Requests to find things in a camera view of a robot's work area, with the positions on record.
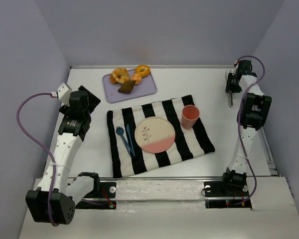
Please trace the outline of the metal serving tongs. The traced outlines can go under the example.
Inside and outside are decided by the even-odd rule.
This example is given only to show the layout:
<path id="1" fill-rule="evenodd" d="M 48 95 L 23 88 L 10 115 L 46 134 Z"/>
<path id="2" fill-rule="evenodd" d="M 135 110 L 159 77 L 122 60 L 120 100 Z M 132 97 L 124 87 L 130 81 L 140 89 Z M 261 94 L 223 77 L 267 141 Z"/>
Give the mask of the metal serving tongs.
<path id="1" fill-rule="evenodd" d="M 227 95 L 228 95 L 228 106 L 229 106 L 229 108 L 232 108 L 233 107 L 233 94 L 232 94 L 232 92 L 229 92 Z"/>

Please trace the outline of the brown chocolate croissant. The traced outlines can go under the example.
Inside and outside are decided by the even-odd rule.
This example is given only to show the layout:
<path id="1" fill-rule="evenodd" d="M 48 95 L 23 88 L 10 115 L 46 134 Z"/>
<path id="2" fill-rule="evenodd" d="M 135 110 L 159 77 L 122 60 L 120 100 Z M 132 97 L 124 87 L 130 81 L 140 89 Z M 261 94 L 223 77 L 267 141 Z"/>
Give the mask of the brown chocolate croissant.
<path id="1" fill-rule="evenodd" d="M 130 94 L 133 91 L 135 84 L 136 81 L 129 80 L 128 82 L 125 82 L 121 85 L 121 87 L 118 89 L 118 92 L 123 94 Z"/>

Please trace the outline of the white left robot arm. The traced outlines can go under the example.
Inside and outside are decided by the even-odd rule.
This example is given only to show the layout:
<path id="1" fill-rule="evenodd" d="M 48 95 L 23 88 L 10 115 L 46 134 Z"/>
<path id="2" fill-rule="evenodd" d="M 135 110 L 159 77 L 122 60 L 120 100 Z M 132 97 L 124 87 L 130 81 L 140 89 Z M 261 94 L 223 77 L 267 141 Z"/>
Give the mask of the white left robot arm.
<path id="1" fill-rule="evenodd" d="M 75 155 L 90 128 L 91 113 L 100 100 L 83 86 L 74 91 L 65 83 L 50 96 L 62 103 L 59 112 L 63 119 L 55 150 L 48 152 L 51 161 L 37 187 L 27 192 L 25 201 L 35 222 L 56 227 L 70 224 L 76 205 L 89 193 L 100 191 L 100 177 L 95 172 L 81 172 L 68 184 Z"/>

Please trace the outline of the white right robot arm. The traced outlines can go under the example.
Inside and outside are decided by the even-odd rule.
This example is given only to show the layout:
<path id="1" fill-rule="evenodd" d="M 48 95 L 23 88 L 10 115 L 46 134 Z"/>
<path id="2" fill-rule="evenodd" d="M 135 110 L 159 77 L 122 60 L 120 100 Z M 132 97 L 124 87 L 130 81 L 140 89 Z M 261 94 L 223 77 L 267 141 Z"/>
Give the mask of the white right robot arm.
<path id="1" fill-rule="evenodd" d="M 240 57 L 234 70 L 226 73 L 225 93 L 229 107 L 233 95 L 242 93 L 237 112 L 238 139 L 233 157 L 222 176 L 222 186 L 232 191 L 242 191 L 247 185 L 247 169 L 251 169 L 248 154 L 255 135 L 265 125 L 272 97 L 265 95 L 259 83 L 265 76 L 265 66 L 254 56 Z"/>

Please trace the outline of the pale twisted bread roll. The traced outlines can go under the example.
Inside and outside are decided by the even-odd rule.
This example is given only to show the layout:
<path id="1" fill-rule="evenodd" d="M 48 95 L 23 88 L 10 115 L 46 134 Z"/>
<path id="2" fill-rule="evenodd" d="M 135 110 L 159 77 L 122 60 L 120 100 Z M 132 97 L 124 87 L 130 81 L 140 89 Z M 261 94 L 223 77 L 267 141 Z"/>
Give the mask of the pale twisted bread roll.
<path id="1" fill-rule="evenodd" d="M 129 73 L 126 68 L 115 68 L 112 73 L 117 83 L 124 84 L 130 80 Z"/>

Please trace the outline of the blue plastic fork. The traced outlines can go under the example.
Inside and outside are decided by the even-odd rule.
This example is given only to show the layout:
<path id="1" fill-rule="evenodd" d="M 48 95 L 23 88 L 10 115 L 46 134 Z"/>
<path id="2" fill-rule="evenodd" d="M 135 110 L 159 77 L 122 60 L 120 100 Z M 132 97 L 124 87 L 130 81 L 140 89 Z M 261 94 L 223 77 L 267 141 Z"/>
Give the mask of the blue plastic fork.
<path id="1" fill-rule="evenodd" d="M 134 150 L 131 148 L 131 146 L 129 145 L 128 141 L 124 137 L 124 129 L 122 127 L 120 127 L 120 126 L 116 127 L 116 134 L 118 134 L 121 137 L 121 139 L 122 139 L 122 141 L 123 141 L 123 143 L 124 143 L 124 145 L 125 145 L 128 153 L 129 153 L 129 155 L 133 155 L 134 156 L 135 155 L 134 154 Z"/>

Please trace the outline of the blue plastic knife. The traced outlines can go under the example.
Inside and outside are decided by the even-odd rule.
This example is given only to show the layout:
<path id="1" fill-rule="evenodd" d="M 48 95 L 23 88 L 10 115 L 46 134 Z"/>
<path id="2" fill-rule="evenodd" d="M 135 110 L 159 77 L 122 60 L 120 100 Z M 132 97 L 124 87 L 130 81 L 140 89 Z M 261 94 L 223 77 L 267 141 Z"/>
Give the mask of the blue plastic knife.
<path id="1" fill-rule="evenodd" d="M 132 153 L 133 156 L 135 156 L 135 151 L 134 151 L 134 146 L 133 146 L 133 142 L 132 142 L 132 135 L 131 135 L 131 132 L 130 132 L 130 127 L 129 127 L 129 124 L 126 125 L 126 130 L 127 130 L 127 135 L 128 135 L 128 138 L 130 140 L 130 152 Z"/>

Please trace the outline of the small round peach bun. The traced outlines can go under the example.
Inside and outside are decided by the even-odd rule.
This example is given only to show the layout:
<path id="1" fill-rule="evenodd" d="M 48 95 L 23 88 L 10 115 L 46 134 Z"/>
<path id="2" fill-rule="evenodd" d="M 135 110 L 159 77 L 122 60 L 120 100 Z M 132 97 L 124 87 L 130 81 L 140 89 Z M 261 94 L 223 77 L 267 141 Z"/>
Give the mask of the small round peach bun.
<path id="1" fill-rule="evenodd" d="M 138 85 L 141 81 L 142 81 L 142 77 L 140 74 L 133 74 L 131 77 L 130 77 L 130 80 L 131 81 L 135 81 L 135 85 Z"/>

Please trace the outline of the lavender plastic tray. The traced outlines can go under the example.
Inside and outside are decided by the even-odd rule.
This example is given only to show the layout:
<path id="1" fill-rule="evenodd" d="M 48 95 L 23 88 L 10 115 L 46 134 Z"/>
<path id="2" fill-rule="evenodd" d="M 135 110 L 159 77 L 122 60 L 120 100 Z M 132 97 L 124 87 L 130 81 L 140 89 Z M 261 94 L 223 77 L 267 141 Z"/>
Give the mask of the lavender plastic tray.
<path id="1" fill-rule="evenodd" d="M 118 89 L 121 87 L 120 83 L 112 84 L 110 81 L 110 74 L 102 77 L 106 100 L 109 103 L 117 103 L 130 99 L 135 99 L 143 96 L 155 94 L 157 87 L 152 74 L 142 78 L 138 85 L 135 85 L 132 92 L 129 94 L 119 93 Z"/>

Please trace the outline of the pink plastic cup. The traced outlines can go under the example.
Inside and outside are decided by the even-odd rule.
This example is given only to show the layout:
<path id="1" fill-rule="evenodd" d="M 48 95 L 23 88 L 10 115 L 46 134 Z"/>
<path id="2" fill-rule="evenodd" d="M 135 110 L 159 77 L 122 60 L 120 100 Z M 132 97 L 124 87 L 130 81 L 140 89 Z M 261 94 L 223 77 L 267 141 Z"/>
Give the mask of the pink plastic cup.
<path id="1" fill-rule="evenodd" d="M 186 105 L 181 112 L 181 126 L 191 129 L 200 116 L 200 111 L 195 105 Z"/>

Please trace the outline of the cream pink floral plate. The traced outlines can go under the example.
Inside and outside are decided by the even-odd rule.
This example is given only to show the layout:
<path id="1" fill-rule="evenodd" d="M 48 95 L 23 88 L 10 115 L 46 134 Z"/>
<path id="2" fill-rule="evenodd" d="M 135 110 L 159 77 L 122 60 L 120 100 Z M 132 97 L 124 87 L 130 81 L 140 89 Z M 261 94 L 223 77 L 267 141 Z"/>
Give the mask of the cream pink floral plate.
<path id="1" fill-rule="evenodd" d="M 134 136 L 137 145 L 143 151 L 161 153 L 174 144 L 175 129 L 166 119 L 149 117 L 136 127 Z"/>

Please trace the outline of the aluminium front rail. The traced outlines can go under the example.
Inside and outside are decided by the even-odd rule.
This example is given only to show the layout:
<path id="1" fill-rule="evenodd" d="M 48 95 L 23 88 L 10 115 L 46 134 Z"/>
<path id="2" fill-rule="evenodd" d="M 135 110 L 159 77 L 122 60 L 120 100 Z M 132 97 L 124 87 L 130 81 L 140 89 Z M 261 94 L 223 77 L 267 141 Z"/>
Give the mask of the aluminium front rail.
<path id="1" fill-rule="evenodd" d="M 184 176 L 184 177 L 123 177 L 123 178 L 111 178 L 100 177 L 101 181 L 117 181 L 117 180 L 203 180 L 203 181 L 221 181 L 221 176 Z"/>

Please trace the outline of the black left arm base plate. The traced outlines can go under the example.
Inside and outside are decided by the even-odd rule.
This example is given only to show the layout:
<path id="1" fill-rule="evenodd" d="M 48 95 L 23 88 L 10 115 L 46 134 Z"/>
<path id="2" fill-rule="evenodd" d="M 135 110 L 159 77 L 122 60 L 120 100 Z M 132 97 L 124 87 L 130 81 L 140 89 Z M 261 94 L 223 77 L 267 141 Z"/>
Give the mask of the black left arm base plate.
<path id="1" fill-rule="evenodd" d="M 117 207 L 116 189 L 114 181 L 101 181 L 98 192 L 90 192 L 77 205 L 76 209 L 83 210 L 115 210 Z"/>

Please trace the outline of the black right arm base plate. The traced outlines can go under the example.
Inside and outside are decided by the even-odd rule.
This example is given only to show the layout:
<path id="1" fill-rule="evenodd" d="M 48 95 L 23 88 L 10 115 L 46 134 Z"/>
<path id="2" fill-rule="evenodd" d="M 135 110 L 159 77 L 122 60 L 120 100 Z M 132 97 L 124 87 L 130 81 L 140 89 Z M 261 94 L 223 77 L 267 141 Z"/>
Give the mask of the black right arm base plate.
<path id="1" fill-rule="evenodd" d="M 248 198 L 248 191 L 225 189 L 221 181 L 205 181 L 201 194 L 205 197 L 207 209 L 252 208 L 250 199 L 242 203 Z"/>

